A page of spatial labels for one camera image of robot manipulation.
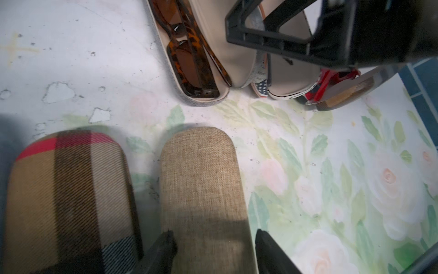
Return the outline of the tortoise brown sunglasses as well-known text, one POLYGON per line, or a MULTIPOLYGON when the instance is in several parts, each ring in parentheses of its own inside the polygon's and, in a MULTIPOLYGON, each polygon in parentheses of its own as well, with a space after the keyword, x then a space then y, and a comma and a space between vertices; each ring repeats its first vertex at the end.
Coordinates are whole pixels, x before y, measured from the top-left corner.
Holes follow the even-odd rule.
POLYGON ((219 99, 222 93, 211 65, 227 86, 232 80, 199 28, 189 1, 149 1, 156 23, 169 42, 165 49, 184 95, 190 99, 219 99))

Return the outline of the grey case tortoise sunglasses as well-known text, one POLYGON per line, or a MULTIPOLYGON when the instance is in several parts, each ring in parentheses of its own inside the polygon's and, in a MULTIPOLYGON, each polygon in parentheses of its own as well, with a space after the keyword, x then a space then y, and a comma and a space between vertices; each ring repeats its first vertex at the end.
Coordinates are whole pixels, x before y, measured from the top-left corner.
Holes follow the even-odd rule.
POLYGON ((267 78, 264 54, 229 43, 226 16, 237 1, 146 1, 159 44, 189 106, 219 104, 232 88, 267 78))

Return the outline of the red frame sunglasses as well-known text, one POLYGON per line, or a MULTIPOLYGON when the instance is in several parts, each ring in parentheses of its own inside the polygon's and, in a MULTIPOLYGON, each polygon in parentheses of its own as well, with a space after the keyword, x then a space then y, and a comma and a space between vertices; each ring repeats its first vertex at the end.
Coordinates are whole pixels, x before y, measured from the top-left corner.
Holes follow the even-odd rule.
POLYGON ((306 104, 309 105, 311 103, 319 102, 329 88, 343 81, 355 79, 356 77, 361 76, 361 74, 362 73, 356 68, 347 71, 322 69, 321 77, 315 88, 304 95, 307 100, 306 104))

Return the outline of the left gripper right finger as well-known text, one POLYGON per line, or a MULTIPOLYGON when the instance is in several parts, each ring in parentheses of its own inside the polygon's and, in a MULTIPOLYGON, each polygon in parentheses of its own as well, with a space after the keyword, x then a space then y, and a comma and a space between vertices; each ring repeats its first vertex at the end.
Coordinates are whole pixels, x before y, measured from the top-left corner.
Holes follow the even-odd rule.
POLYGON ((259 274, 302 274, 267 231, 257 230, 255 254, 259 274))

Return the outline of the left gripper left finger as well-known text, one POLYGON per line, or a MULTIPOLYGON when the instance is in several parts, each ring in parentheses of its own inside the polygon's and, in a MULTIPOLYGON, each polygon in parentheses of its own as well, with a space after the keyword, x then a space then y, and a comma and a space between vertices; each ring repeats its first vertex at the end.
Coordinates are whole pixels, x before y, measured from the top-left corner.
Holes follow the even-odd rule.
POLYGON ((132 274, 171 274, 177 255, 173 231, 163 232, 133 269, 132 274))

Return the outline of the flag pattern glasses case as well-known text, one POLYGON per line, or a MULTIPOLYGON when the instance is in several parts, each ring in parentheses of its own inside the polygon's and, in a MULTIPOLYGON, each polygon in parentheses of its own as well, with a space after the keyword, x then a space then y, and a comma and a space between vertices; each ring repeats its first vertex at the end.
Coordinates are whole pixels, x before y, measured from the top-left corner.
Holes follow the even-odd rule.
MULTIPOLYGON (((263 1, 259 7, 263 19, 283 1, 263 1)), ((311 30, 304 11, 281 26, 280 31, 298 38, 310 38, 311 30)), ((250 84, 252 90, 261 98, 268 96, 275 100, 298 98, 311 91, 321 77, 321 67, 279 55, 265 54, 266 79, 250 84)))

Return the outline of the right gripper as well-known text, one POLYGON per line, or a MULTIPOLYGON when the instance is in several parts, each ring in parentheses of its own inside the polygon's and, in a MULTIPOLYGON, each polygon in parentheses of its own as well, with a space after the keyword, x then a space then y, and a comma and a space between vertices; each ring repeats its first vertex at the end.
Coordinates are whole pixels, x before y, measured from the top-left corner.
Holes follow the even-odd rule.
POLYGON ((309 54, 323 66, 407 63, 438 54, 437 1, 322 1, 309 54))

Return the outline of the beige case purple glasses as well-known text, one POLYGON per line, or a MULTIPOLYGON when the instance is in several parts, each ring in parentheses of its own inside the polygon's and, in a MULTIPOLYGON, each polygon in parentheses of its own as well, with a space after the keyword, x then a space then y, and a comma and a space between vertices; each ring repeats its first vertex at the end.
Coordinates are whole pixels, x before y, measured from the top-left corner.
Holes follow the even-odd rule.
POLYGON ((235 146, 215 127, 177 133, 160 157, 161 228, 178 252, 174 274, 255 274, 235 146))

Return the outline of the plaid beige glasses case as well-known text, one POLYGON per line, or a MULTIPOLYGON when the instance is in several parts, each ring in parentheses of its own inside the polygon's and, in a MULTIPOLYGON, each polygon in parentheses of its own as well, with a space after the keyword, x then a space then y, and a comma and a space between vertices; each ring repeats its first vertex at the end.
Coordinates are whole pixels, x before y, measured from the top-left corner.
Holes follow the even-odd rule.
POLYGON ((11 170, 5 274, 129 274, 143 257, 127 160, 108 135, 61 131, 11 170))

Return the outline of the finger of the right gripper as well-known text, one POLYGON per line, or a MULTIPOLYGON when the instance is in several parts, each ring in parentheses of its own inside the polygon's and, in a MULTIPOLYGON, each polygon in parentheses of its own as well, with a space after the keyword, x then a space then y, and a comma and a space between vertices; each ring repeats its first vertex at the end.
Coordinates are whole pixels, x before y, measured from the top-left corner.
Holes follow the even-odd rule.
POLYGON ((328 60, 317 57, 311 52, 312 38, 303 40, 279 32, 282 25, 312 5, 314 1, 281 1, 262 20, 264 29, 247 27, 246 19, 260 7, 261 3, 261 1, 237 1, 230 9, 225 17, 226 39, 229 43, 322 67, 329 65, 328 60))

